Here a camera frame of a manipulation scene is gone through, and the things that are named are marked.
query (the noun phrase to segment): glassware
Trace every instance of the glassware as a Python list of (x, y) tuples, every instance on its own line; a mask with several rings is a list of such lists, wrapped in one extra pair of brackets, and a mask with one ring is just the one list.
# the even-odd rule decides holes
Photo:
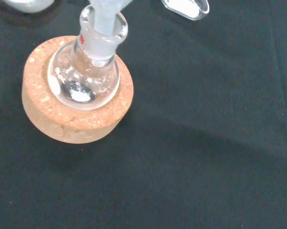
[(54, 3), (54, 0), (3, 0), (6, 4), (24, 13), (38, 13)]
[(94, 15), (93, 5), (83, 9), (80, 35), (62, 46), (48, 67), (53, 94), (64, 105), (78, 110), (104, 106), (114, 97), (120, 82), (115, 54), (127, 37), (128, 24), (119, 12), (112, 35), (103, 35), (94, 29)]
[(161, 0), (165, 7), (179, 15), (196, 21), (209, 13), (208, 0)]

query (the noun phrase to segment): flask neck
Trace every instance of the flask neck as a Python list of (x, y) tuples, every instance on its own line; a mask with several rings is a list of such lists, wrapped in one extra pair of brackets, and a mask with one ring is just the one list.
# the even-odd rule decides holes
[(128, 24), (121, 13), (114, 20), (112, 35), (104, 35), (94, 28), (96, 11), (92, 5), (83, 9), (80, 16), (81, 32), (78, 44), (81, 50), (92, 60), (106, 62), (116, 53), (128, 34)]
[(80, 36), (78, 36), (73, 43), (69, 61), (71, 66), (73, 66), (80, 74), (89, 74), (93, 77), (100, 77), (111, 71), (115, 61), (115, 55), (112, 55), (107, 60), (92, 59), (81, 48)]

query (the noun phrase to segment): black cloth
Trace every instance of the black cloth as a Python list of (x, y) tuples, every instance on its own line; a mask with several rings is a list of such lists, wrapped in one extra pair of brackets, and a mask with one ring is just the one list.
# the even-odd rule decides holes
[(134, 101), (85, 145), (36, 129), (21, 84), (87, 2), (0, 6), (0, 229), (287, 229), (287, 0), (209, 3), (200, 21), (161, 0), (123, 10)]

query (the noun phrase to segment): white powder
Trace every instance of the white powder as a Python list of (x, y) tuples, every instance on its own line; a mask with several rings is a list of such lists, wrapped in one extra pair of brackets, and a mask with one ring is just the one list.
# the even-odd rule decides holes
[(200, 9), (194, 0), (166, 0), (166, 4), (168, 7), (191, 18), (196, 18), (200, 14)]
[(75, 101), (78, 101), (78, 102), (87, 102), (90, 100), (90, 96), (84, 92), (77, 92), (77, 91), (71, 90), (71, 96)]

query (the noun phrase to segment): black tabletop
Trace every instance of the black tabletop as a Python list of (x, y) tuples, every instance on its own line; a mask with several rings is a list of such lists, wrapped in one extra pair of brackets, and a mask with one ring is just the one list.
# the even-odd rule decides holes
[(200, 21), (161, 0), (123, 10), (134, 101), (85, 145), (36, 129), (21, 84), (87, 1), (0, 5), (0, 229), (287, 229), (287, 0), (209, 3)]

